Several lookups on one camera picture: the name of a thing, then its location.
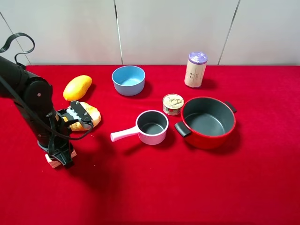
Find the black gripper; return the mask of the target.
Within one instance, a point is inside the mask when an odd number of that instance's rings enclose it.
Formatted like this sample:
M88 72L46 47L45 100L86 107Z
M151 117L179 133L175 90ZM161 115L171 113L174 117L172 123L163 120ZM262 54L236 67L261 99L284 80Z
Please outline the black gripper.
M66 110L52 110L47 115L43 116L41 120L51 129L70 137L71 128L68 128L66 122L63 119L65 116L67 119L71 118ZM46 151L50 160L61 160L62 165L65 168L70 168L74 165L71 157L73 146L69 139L62 138L52 131L48 131L38 123L37 142L39 146Z

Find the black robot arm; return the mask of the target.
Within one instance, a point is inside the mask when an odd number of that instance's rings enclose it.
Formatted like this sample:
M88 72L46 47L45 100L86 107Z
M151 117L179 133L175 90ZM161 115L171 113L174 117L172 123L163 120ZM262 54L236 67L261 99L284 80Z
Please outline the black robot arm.
M46 152L51 160L60 162L66 168L71 167L74 164L71 157L74 148L70 141L45 129L24 108L24 105L27 105L35 116L40 118L49 128L62 135L70 136L71 130L65 125L61 114L54 109L52 103L53 87L44 78L3 57L0 58L0 77L17 93L19 99L15 98L3 84L0 85L0 96L13 100L37 138L39 147Z

